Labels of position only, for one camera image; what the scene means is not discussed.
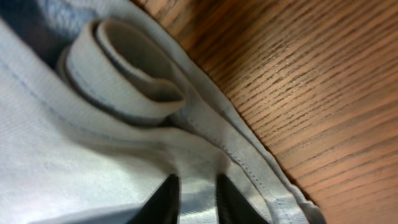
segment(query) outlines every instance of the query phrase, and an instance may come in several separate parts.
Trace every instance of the light gray cloth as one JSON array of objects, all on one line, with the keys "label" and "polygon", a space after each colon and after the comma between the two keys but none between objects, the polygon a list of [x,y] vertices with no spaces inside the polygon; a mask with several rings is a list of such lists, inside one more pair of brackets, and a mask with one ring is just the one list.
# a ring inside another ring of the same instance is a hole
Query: light gray cloth
[{"label": "light gray cloth", "polygon": [[1,13],[20,37],[0,22],[0,223],[125,223],[171,173],[181,178],[179,223],[217,223],[219,173],[269,223],[324,222],[133,4],[38,0]]}]

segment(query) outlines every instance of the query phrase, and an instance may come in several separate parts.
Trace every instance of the fabric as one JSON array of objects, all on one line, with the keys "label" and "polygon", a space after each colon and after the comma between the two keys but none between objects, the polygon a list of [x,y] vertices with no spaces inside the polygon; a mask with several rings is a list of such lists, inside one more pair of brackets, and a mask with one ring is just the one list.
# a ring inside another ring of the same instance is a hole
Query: fabric
[{"label": "fabric", "polygon": [[179,223],[217,223],[220,173],[269,223],[324,223],[135,5],[2,1],[0,13],[1,223],[126,223],[170,174]]}]

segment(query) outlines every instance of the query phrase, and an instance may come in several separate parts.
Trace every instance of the gray fabric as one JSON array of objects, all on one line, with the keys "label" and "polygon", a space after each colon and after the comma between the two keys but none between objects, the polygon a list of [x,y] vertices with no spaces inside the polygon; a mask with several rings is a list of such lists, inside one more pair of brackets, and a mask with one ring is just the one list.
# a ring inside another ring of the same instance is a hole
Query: gray fabric
[{"label": "gray fabric", "polygon": [[[51,40],[47,48],[30,45],[40,58],[0,22],[0,50],[7,52],[0,55],[2,221],[76,223],[138,210],[176,173],[179,222],[216,223],[215,177],[222,172],[269,223],[308,223],[306,215],[324,222],[228,99],[136,6],[35,6],[34,19],[48,32],[41,35]],[[124,23],[83,27],[101,18]],[[27,43],[31,37],[22,35]],[[51,65],[46,58],[57,54],[59,75],[43,61]]]}]

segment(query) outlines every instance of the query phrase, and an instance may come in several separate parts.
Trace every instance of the wooden surface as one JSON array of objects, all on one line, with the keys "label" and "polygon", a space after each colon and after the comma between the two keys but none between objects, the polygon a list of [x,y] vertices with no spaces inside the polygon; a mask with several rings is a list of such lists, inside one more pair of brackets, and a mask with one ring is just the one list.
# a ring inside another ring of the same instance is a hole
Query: wooden surface
[{"label": "wooden surface", "polygon": [[398,1],[136,3],[329,223],[398,223]]}]

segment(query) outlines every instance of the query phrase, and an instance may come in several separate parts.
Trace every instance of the wooden table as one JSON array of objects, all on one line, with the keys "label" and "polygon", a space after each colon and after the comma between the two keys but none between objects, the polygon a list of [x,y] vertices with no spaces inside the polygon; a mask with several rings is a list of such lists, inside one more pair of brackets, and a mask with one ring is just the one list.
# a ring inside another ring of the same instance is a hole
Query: wooden table
[{"label": "wooden table", "polygon": [[328,223],[398,223],[398,1],[136,0]]}]

